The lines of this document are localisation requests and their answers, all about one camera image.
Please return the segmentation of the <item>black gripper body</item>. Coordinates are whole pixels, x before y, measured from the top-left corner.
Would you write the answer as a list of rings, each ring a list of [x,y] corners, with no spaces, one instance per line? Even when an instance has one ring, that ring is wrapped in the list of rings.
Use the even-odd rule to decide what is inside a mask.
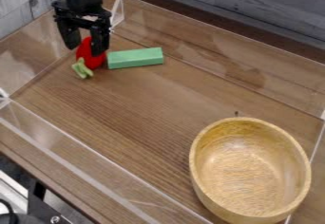
[[[113,14],[104,8],[104,0],[58,0],[53,3],[59,28],[113,26]]]

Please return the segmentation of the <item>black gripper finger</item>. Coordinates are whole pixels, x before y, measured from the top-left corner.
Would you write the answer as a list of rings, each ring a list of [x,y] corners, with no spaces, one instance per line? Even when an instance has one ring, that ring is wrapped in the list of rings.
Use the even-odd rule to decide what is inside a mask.
[[[64,19],[58,20],[58,27],[66,47],[74,49],[82,43],[80,27]]]
[[[93,26],[90,28],[92,35],[92,54],[100,56],[110,48],[112,40],[112,27],[110,26]]]

